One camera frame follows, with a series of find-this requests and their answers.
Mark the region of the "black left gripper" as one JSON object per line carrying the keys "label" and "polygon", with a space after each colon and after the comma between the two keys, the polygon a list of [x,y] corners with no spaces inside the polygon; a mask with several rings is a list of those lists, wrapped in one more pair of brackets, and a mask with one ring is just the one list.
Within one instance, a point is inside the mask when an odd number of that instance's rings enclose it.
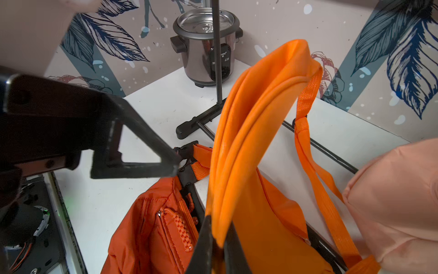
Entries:
{"label": "black left gripper", "polygon": [[174,177],[180,163],[123,98],[1,67],[1,168],[73,170],[89,148],[92,179]]}

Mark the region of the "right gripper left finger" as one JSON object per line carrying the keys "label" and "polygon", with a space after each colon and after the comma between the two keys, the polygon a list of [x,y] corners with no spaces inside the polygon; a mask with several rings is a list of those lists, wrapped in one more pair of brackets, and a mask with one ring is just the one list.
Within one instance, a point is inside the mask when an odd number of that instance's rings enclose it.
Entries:
{"label": "right gripper left finger", "polygon": [[204,218],[186,274],[211,274],[213,257],[212,218]]}

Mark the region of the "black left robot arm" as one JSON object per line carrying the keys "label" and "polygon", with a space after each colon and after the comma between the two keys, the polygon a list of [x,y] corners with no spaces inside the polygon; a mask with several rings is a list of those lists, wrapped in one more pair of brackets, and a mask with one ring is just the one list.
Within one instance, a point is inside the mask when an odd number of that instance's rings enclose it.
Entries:
{"label": "black left robot arm", "polygon": [[[123,161],[124,127],[160,161]],[[43,221],[40,209],[18,202],[25,178],[74,170],[84,150],[94,152],[94,179],[172,177],[179,164],[125,99],[1,67],[1,247],[26,243]]]}

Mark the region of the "pink sling bag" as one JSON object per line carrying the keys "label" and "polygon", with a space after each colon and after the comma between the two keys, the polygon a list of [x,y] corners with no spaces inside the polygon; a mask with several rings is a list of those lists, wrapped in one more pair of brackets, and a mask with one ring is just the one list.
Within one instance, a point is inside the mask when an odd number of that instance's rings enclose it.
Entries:
{"label": "pink sling bag", "polygon": [[355,174],[342,196],[384,270],[437,273],[437,139],[399,146],[375,158]]}

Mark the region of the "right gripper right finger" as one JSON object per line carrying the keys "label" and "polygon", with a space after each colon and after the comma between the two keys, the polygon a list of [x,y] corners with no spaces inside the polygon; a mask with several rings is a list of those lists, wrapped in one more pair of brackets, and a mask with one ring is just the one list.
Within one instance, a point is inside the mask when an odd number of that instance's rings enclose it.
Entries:
{"label": "right gripper right finger", "polygon": [[224,261],[227,274],[252,273],[233,223],[229,227],[224,243]]}

